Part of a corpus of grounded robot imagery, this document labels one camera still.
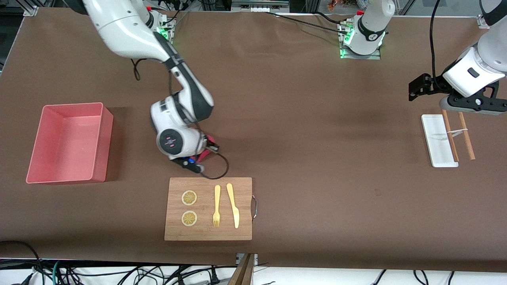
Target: white tray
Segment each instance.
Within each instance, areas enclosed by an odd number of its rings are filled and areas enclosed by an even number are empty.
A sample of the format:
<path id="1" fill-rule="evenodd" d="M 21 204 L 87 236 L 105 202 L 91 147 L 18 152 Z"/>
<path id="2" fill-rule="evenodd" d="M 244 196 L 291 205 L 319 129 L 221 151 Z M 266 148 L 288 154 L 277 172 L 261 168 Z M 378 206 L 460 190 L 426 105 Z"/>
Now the white tray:
<path id="1" fill-rule="evenodd" d="M 433 167 L 458 167 L 454 161 L 451 145 L 442 115 L 422 115 L 422 127 L 428 144 L 429 158 Z"/>

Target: wooden chopstick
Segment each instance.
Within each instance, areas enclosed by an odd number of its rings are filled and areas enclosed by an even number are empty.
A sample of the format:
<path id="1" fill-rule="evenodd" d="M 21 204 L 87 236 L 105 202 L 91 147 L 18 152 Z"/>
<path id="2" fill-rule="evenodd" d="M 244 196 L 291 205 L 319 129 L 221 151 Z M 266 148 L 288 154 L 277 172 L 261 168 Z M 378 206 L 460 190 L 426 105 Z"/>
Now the wooden chopstick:
<path id="1" fill-rule="evenodd" d="M 455 162 L 459 162 L 458 151 L 456 150 L 456 144 L 454 143 L 454 138 L 452 137 L 451 125 L 449 124 L 449 118 L 447 117 L 447 111 L 442 109 L 442 116 L 444 117 L 445 130 L 447 132 L 447 138 L 449 139 L 449 144 L 451 145 L 452 157 Z"/>
<path id="2" fill-rule="evenodd" d="M 465 137 L 465 145 L 466 150 L 468 151 L 468 156 L 470 156 L 470 160 L 475 159 L 474 149 L 472 148 L 472 142 L 470 141 L 470 136 L 468 135 L 468 130 L 465 123 L 465 118 L 463 116 L 463 112 L 458 112 L 459 121 L 461 122 L 461 128 L 466 129 L 463 130 L 463 136 Z"/>

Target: white robotic arm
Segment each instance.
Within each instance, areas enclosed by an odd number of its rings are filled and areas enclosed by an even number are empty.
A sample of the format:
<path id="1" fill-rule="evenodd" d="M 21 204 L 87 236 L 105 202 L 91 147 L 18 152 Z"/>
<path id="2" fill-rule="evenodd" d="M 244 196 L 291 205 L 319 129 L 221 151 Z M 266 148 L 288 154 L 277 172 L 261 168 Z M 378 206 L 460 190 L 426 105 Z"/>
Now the white robotic arm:
<path id="1" fill-rule="evenodd" d="M 345 37 L 344 45 L 360 55 L 368 55 L 382 44 L 385 28 L 394 15 L 396 7 L 392 0 L 369 0 L 363 15 L 356 15 L 347 22 L 352 22 L 352 29 Z"/>
<path id="2" fill-rule="evenodd" d="M 507 75 L 507 0 L 480 0 L 490 29 L 441 76 L 422 74 L 409 84 L 409 101 L 421 95 L 449 93 L 440 101 L 445 110 L 499 115 L 507 100 L 496 98 L 498 81 Z M 485 96 L 486 89 L 491 95 Z"/>
<path id="3" fill-rule="evenodd" d="M 82 0 L 86 13 L 107 47 L 126 58 L 146 58 L 163 63 L 183 89 L 151 106 L 157 146 L 183 168 L 201 173 L 195 159 L 205 147 L 218 146 L 200 130 L 188 125 L 208 118 L 213 98 L 159 31 L 169 29 L 167 16 L 148 11 L 142 0 Z"/>

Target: yellow fork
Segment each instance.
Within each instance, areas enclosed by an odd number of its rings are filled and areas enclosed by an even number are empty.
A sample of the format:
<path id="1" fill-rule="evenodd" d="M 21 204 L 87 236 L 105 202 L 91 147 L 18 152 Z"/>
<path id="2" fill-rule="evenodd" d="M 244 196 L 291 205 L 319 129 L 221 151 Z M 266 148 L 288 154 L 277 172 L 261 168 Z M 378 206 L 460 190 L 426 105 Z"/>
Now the yellow fork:
<path id="1" fill-rule="evenodd" d="M 215 213 L 213 213 L 213 226 L 220 226 L 220 213 L 219 213 L 219 204 L 220 204 L 220 185 L 215 185 Z"/>

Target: black cable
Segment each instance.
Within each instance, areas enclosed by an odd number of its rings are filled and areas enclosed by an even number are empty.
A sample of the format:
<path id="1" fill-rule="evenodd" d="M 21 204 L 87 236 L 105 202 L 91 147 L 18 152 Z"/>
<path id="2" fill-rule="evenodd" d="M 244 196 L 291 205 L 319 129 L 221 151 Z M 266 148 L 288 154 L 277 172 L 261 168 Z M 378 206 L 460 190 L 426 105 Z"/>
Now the black cable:
<path id="1" fill-rule="evenodd" d="M 335 20 L 331 19 L 330 17 L 326 16 L 326 14 L 324 14 L 322 12 L 315 11 L 312 14 L 320 15 L 320 16 L 324 17 L 324 19 L 326 19 L 327 21 L 329 21 L 329 22 L 331 22 L 333 24 L 340 24 L 340 21 L 335 21 Z"/>
<path id="2" fill-rule="evenodd" d="M 148 274 L 150 274 L 153 270 L 157 269 L 157 267 L 158 266 L 153 267 L 152 269 L 148 270 L 146 273 L 142 274 L 142 276 L 141 276 L 141 274 L 138 273 L 137 276 L 139 276 L 139 280 L 137 282 L 134 282 L 134 285 L 139 285 L 139 282 L 141 281 L 141 279 L 148 276 Z"/>
<path id="3" fill-rule="evenodd" d="M 62 273 L 60 271 L 60 268 L 62 268 L 63 266 L 59 266 L 59 268 L 57 268 L 56 272 L 55 272 L 55 277 L 58 279 L 58 284 L 65 284 L 65 281 L 63 280 L 63 277 L 62 277 Z"/>
<path id="4" fill-rule="evenodd" d="M 215 2 L 213 2 L 213 3 L 205 3 L 205 2 L 203 2 L 202 0 L 197 0 L 197 1 L 199 1 L 199 2 L 201 2 L 201 3 L 203 3 L 203 4 L 206 4 L 206 5 L 211 5 L 211 6 L 216 4 L 216 0 L 215 0 Z"/>
<path id="5" fill-rule="evenodd" d="M 217 180 L 217 179 L 220 179 L 220 178 L 224 177 L 224 176 L 227 174 L 227 172 L 229 172 L 229 161 L 227 160 L 227 158 L 226 158 L 225 156 L 223 156 L 222 154 L 220 154 L 220 153 L 215 153 L 215 154 L 216 154 L 216 155 L 218 155 L 218 156 L 220 156 L 220 157 L 224 160 L 224 162 L 225 162 L 225 164 L 226 164 L 226 168 L 225 168 L 224 173 L 222 173 L 221 175 L 216 176 L 216 177 L 209 177 L 209 176 L 205 175 L 205 174 L 204 174 L 204 173 L 202 173 L 202 172 L 201 172 L 201 173 L 199 173 L 202 177 L 207 178 L 207 179 L 210 179 L 210 180 Z"/>
<path id="6" fill-rule="evenodd" d="M 451 271 L 451 275 L 449 275 L 449 279 L 447 280 L 447 285 L 451 285 L 452 277 L 454 277 L 454 271 Z"/>
<path id="7" fill-rule="evenodd" d="M 70 281 L 68 279 L 68 274 L 65 276 L 65 279 L 67 280 L 67 284 L 70 284 Z"/>
<path id="8" fill-rule="evenodd" d="M 30 261 L 30 260 L 16 260 L 16 259 L 8 259 L 8 260 L 0 260 L 0 265 L 3 264 L 14 264 L 13 266 L 18 266 L 19 264 L 32 264 L 39 266 L 37 261 Z"/>
<path id="9" fill-rule="evenodd" d="M 146 277 L 148 277 L 148 278 L 151 278 L 151 279 L 155 280 L 155 285 L 158 285 L 158 280 L 157 280 L 155 277 L 153 277 L 153 276 L 149 276 L 149 275 L 147 275 Z"/>
<path id="10" fill-rule="evenodd" d="M 215 285 L 215 284 L 220 283 L 220 279 L 216 276 L 216 270 L 213 267 L 213 265 L 211 266 L 211 273 L 209 273 L 209 271 L 208 271 L 208 274 L 209 274 L 210 285 Z"/>
<path id="11" fill-rule="evenodd" d="M 123 283 L 125 283 L 125 280 L 127 280 L 127 278 L 134 272 L 134 271 L 137 271 L 137 269 L 141 268 L 140 266 L 137 266 L 135 267 L 134 269 L 130 270 L 129 272 L 127 272 L 127 274 L 125 274 L 125 276 L 123 276 L 120 281 L 118 281 L 118 285 L 122 285 Z"/>
<path id="12" fill-rule="evenodd" d="M 419 283 L 421 283 L 422 285 L 429 285 L 429 282 L 428 282 L 428 277 L 426 277 L 426 273 L 424 273 L 424 270 L 421 270 L 422 272 L 422 276 L 424 276 L 424 280 L 426 281 L 426 283 L 423 283 L 421 281 L 421 279 L 419 279 L 419 277 L 417 277 L 417 270 L 414 270 L 414 277 L 417 279 L 417 281 L 419 281 Z"/>
<path id="13" fill-rule="evenodd" d="M 186 269 L 188 269 L 190 267 L 190 265 L 181 265 L 178 267 L 178 269 L 173 272 L 171 275 L 169 275 L 169 277 L 167 278 L 167 280 L 162 283 L 163 285 L 167 285 L 171 280 L 173 280 L 176 276 L 180 275 L 183 271 L 185 271 Z"/>
<path id="14" fill-rule="evenodd" d="M 28 243 L 24 242 L 24 241 L 19 241 L 19 240 L 3 240 L 3 241 L 0 241 L 0 244 L 21 244 L 21 245 L 24 245 L 25 247 L 27 247 L 28 249 L 30 249 L 30 251 L 33 253 L 33 255 L 35 256 L 35 259 L 37 260 L 37 263 L 39 265 L 39 268 L 43 271 L 44 270 L 44 267 L 42 266 L 42 263 L 41 263 L 41 259 L 39 258 L 39 255 L 37 254 L 37 252 L 33 249 L 33 247 L 31 247 L 31 245 L 29 245 Z M 45 285 L 46 284 L 46 279 L 44 278 L 44 276 L 42 276 L 42 284 Z"/>
<path id="15" fill-rule="evenodd" d="M 130 61 L 132 61 L 132 64 L 134 65 L 134 76 L 137 81 L 141 80 L 141 75 L 139 74 L 139 71 L 137 70 L 137 65 L 143 61 L 146 60 L 146 58 L 140 58 L 136 62 L 131 58 Z"/>
<path id="16" fill-rule="evenodd" d="M 116 275 L 116 274 L 124 274 L 128 273 L 129 271 L 121 271 L 121 272 L 111 272 L 111 273 L 102 273 L 102 274 L 82 274 L 82 273 L 74 273 L 78 276 L 85 276 L 85 277 L 94 277 L 94 276 L 108 276 L 108 275 Z"/>
<path id="17" fill-rule="evenodd" d="M 306 25 L 314 26 L 314 27 L 317 27 L 317 28 L 321 28 L 321 29 L 325 29 L 325 30 L 330 30 L 330 31 L 337 32 L 337 33 L 347 34 L 346 31 L 336 30 L 336 29 L 331 29 L 331 28 L 319 26 L 319 25 L 316 25 L 316 24 L 308 23 L 308 22 L 305 22 L 305 21 L 300 21 L 298 19 L 286 17 L 286 16 L 283 16 L 283 15 L 278 15 L 278 14 L 271 13 L 271 12 L 265 12 L 265 13 L 270 14 L 270 15 L 274 15 L 274 16 L 277 16 L 277 17 L 281 17 L 281 18 L 284 18 L 284 19 L 287 19 L 287 20 L 292 20 L 292 21 L 295 21 L 295 22 L 298 22 L 298 23 L 303 23 L 303 24 L 306 24 Z"/>
<path id="18" fill-rule="evenodd" d="M 72 280 L 74 281 L 74 284 L 84 285 L 81 282 L 81 278 L 74 272 L 73 268 L 71 268 L 71 267 L 67 268 L 67 276 L 70 276 L 72 278 Z"/>
<path id="19" fill-rule="evenodd" d="M 176 12 L 176 14 L 175 14 L 174 16 L 172 16 L 172 18 L 170 18 L 169 20 L 167 20 L 167 22 L 163 22 L 163 23 L 162 23 L 162 25 L 165 25 L 165 24 L 167 24 L 167 23 L 170 23 L 172 20 L 174 20 L 180 11 L 181 11 L 181 10 L 178 10 L 178 11 Z"/>
<path id="20" fill-rule="evenodd" d="M 431 72 L 433 75 L 433 80 L 435 81 L 435 86 L 439 91 L 443 91 L 440 88 L 440 85 L 437 81 L 437 73 L 435 71 L 435 49 L 433 46 L 433 22 L 435 20 L 435 14 L 437 13 L 437 8 L 439 7 L 440 0 L 435 2 L 435 7 L 433 8 L 433 13 L 431 14 L 431 19 L 429 21 L 429 48 L 431 49 Z"/>
<path id="21" fill-rule="evenodd" d="M 144 273 L 147 273 L 147 272 L 148 272 L 146 269 L 142 269 L 142 268 L 139 268 L 139 270 L 140 270 L 140 271 L 142 271 L 142 272 L 144 272 Z M 165 278 L 166 278 L 166 276 L 165 276 L 165 275 L 158 275 L 158 274 L 155 274 L 155 273 L 153 273 L 153 272 L 150 272 L 149 274 L 150 274 L 150 275 L 153 275 L 153 276 L 155 276 L 155 277 L 158 277 L 158 278 L 162 278 L 162 279 L 165 279 Z"/>
<path id="22" fill-rule="evenodd" d="M 30 284 L 30 279 L 31 279 L 32 276 L 33 276 L 33 273 L 30 273 L 30 275 L 27 276 L 25 278 L 25 280 L 23 280 L 23 282 L 20 285 L 29 285 Z"/>
<path id="23" fill-rule="evenodd" d="M 235 268 L 235 267 L 237 267 L 237 266 L 215 266 L 215 269 L 217 269 L 217 268 Z M 203 272 L 203 271 L 208 271 L 209 269 L 211 269 L 211 268 L 196 269 L 196 270 L 187 272 L 185 274 L 182 274 L 181 277 L 178 278 L 178 280 L 176 280 L 175 282 L 173 282 L 171 285 L 176 285 L 179 281 L 187 278 L 188 276 L 191 276 L 191 275 Z"/>
<path id="24" fill-rule="evenodd" d="M 160 274 L 162 275 L 162 283 L 164 283 L 164 278 L 165 278 L 164 271 L 162 271 L 162 268 L 160 266 L 158 268 L 160 270 Z"/>
<path id="25" fill-rule="evenodd" d="M 148 274 L 149 273 L 147 271 L 144 271 L 143 269 L 139 268 L 137 270 L 137 275 L 134 277 L 134 285 L 139 284 L 140 280 L 143 279 L 144 277 L 154 278 L 152 276 L 148 276 Z"/>
<path id="26" fill-rule="evenodd" d="M 382 279 L 382 276 L 384 276 L 384 273 L 386 271 L 387 271 L 387 269 L 382 270 L 382 272 L 380 272 L 379 276 L 377 277 L 377 280 L 372 285 L 378 285 L 378 283 L 380 282 L 380 279 Z"/>

